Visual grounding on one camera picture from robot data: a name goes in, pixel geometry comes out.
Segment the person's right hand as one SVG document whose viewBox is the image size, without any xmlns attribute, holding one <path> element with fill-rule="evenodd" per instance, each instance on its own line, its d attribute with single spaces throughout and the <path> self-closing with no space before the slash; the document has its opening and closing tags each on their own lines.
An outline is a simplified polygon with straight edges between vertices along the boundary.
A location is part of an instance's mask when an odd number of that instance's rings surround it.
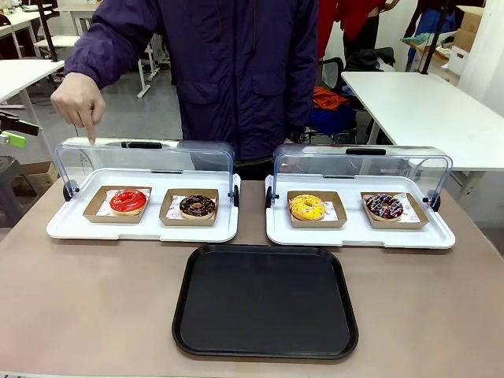
<svg viewBox="0 0 504 378">
<path fill-rule="evenodd" d="M 50 100 L 66 123 L 83 128 L 89 143 L 94 145 L 95 128 L 101 122 L 106 103 L 93 79 L 81 73 L 70 72 L 50 96 Z"/>
</svg>

